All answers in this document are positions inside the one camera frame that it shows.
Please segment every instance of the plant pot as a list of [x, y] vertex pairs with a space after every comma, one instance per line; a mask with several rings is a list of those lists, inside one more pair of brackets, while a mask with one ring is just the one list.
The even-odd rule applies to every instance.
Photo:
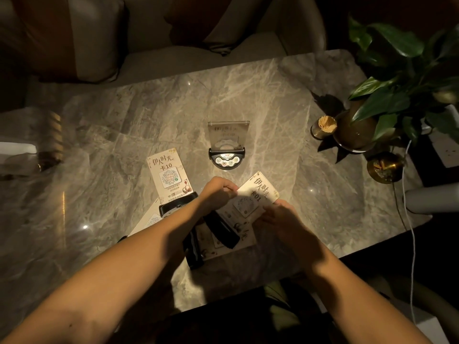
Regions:
[[351, 101], [351, 108], [341, 112], [336, 117], [338, 127], [333, 137], [342, 148], [354, 153], [366, 152], [375, 145], [372, 139], [377, 121], [373, 118], [367, 118], [362, 121], [351, 122], [352, 117], [364, 102], [365, 100]]

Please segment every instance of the person's left hand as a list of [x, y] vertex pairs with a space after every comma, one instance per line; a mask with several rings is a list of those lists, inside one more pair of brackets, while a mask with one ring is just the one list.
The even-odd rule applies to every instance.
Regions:
[[238, 186], [230, 180], [215, 176], [202, 190], [198, 199], [202, 203], [203, 215], [209, 214], [212, 210], [220, 209], [231, 198], [237, 196]]

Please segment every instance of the green plant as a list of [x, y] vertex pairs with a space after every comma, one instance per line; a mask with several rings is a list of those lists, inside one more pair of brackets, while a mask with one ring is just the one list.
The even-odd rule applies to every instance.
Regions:
[[371, 72], [349, 96], [366, 99], [353, 121], [378, 118], [373, 140], [400, 128], [415, 144], [425, 118], [459, 144], [454, 117], [445, 112], [459, 97], [459, 75], [448, 69], [459, 66], [459, 24], [423, 43], [412, 32], [381, 23], [364, 26], [350, 16], [349, 38], [360, 47], [359, 62]]

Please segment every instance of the forearm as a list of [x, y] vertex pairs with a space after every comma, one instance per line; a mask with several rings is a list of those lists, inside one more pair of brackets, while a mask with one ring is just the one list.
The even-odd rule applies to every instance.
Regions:
[[[37, 332], [21, 329], [26, 326], [40, 331], [35, 326], [37, 323], [49, 326], [43, 329], [44, 333], [62, 333], [60, 337], [66, 338], [65, 342], [74, 342], [84, 333], [81, 342], [105, 341], [124, 313], [156, 280], [201, 216], [202, 204], [195, 199], [155, 225], [114, 245], [51, 294], [13, 331], [8, 337], [12, 340], [8, 342], [30, 342], [34, 338], [27, 336], [31, 334], [37, 338]], [[56, 314], [60, 316], [52, 321]], [[35, 342], [50, 343], [48, 340]]]
[[413, 323], [311, 233], [298, 240], [295, 254], [350, 343], [430, 343]]

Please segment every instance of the sofa armrest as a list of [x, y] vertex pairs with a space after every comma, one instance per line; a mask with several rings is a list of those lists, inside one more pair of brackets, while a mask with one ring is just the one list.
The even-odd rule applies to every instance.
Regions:
[[276, 34], [288, 55], [327, 49], [324, 22], [314, 0], [283, 0]]

